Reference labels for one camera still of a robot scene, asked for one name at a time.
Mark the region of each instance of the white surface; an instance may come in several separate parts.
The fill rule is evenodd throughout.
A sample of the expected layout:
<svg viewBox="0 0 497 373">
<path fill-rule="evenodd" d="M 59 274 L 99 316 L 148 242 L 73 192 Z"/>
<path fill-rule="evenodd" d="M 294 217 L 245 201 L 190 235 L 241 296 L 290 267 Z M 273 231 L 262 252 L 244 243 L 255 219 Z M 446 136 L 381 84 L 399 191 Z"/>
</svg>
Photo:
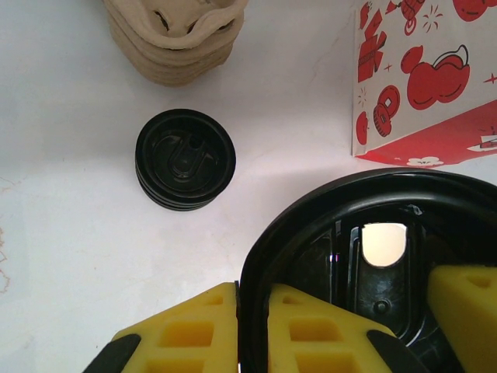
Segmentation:
<svg viewBox="0 0 497 373">
<path fill-rule="evenodd" d="M 1 373 L 82 371 L 117 330 L 236 280 L 297 198 L 381 166 L 349 156 L 350 13 L 342 0 L 252 0 L 225 66 L 168 89 L 121 55 L 100 0 L 5 3 Z M 216 118 L 238 155 L 226 191 L 190 213 L 155 205 L 134 173 L 140 129 L 176 107 Z M 495 160 L 445 169 L 497 183 Z"/>
</svg>

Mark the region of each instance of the red and white box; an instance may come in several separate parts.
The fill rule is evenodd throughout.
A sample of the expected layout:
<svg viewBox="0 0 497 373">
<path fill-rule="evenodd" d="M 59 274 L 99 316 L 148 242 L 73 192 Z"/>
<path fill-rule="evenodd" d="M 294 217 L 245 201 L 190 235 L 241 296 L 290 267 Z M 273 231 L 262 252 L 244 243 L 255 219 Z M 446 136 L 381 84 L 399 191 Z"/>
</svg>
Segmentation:
<svg viewBox="0 0 497 373">
<path fill-rule="evenodd" d="M 433 167 L 497 154 L 497 0 L 371 0 L 356 14 L 353 155 Z"/>
</svg>

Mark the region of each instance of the red apple print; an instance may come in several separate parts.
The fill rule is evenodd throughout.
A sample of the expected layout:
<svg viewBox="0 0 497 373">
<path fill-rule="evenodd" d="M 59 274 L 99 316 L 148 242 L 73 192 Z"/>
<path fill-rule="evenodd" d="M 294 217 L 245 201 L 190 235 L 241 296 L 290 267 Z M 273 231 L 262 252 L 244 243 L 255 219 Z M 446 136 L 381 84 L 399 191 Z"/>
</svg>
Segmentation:
<svg viewBox="0 0 497 373">
<path fill-rule="evenodd" d="M 414 58 L 408 51 L 402 61 L 402 71 L 408 73 Z M 416 110 L 425 110 L 434 103 L 451 103 L 466 88 L 470 66 L 468 52 L 464 45 L 457 51 L 442 54 L 433 64 L 419 62 L 411 71 L 407 85 L 407 97 Z"/>
<path fill-rule="evenodd" d="M 457 14 L 466 22 L 475 21 L 493 6 L 497 6 L 497 0 L 454 0 Z"/>
<path fill-rule="evenodd" d="M 357 117 L 356 135 L 357 141 L 361 145 L 365 145 L 367 143 L 367 115 L 365 111 Z"/>
<path fill-rule="evenodd" d="M 411 74 L 412 70 L 414 70 L 416 65 L 421 61 L 422 52 L 422 45 L 419 47 L 413 47 L 407 51 L 401 62 L 401 70 L 405 74 Z"/>
</svg>

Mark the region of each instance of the stacked black lids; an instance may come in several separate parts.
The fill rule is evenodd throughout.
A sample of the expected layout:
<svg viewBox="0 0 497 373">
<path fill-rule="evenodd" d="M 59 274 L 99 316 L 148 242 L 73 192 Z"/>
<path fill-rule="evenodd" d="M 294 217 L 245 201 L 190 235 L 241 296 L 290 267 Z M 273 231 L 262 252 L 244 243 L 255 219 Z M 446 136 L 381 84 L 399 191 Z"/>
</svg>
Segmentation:
<svg viewBox="0 0 497 373">
<path fill-rule="evenodd" d="M 235 148 L 211 117 L 188 109 L 160 113 L 137 140 L 137 177 L 157 204 L 191 211 L 210 203 L 235 172 Z"/>
</svg>

